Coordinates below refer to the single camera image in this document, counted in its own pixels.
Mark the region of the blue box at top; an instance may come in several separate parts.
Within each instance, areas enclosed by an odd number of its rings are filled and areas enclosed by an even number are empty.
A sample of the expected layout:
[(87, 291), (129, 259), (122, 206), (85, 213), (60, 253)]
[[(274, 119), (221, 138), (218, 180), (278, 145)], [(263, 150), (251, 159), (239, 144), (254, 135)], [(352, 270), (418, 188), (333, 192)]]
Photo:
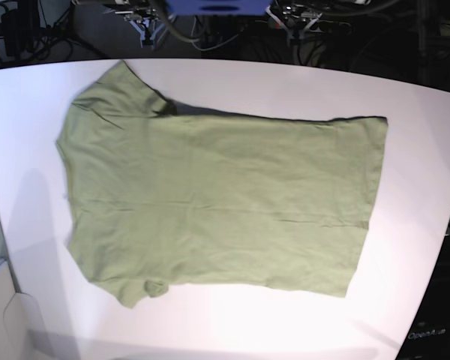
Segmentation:
[(168, 0), (169, 10), (177, 15), (259, 16), (272, 0)]

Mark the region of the black OpenArm base box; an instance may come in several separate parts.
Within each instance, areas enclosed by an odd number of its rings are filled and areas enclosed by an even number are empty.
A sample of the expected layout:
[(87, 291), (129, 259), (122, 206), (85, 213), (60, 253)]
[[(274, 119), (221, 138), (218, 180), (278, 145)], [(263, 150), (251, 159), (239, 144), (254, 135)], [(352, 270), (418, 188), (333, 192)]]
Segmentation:
[(450, 359), (450, 235), (397, 358)]

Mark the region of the green T-shirt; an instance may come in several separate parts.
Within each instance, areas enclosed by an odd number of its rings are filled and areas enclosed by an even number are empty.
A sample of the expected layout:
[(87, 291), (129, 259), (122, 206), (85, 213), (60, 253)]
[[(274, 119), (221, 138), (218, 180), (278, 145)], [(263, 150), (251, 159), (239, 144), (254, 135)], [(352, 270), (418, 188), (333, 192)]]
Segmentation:
[(70, 104), (57, 147), (85, 279), (127, 308), (179, 284), (342, 297), (388, 123), (178, 114), (125, 63)]

